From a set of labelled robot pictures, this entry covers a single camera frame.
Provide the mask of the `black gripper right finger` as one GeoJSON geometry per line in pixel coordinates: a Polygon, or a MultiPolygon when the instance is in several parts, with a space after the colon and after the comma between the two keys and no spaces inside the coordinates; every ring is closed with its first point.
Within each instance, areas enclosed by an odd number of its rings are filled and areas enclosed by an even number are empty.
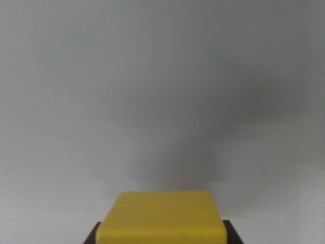
{"type": "Polygon", "coordinates": [[[227,243],[228,244],[244,244],[243,240],[235,230],[230,220],[222,220],[227,231],[227,243]]]}

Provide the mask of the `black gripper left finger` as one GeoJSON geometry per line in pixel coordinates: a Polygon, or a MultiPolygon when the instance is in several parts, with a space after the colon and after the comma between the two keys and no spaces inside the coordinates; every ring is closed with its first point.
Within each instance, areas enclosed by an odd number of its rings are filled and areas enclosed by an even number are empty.
{"type": "Polygon", "coordinates": [[[96,232],[100,226],[101,222],[97,222],[89,235],[87,236],[86,240],[83,244],[96,244],[96,232]]]}

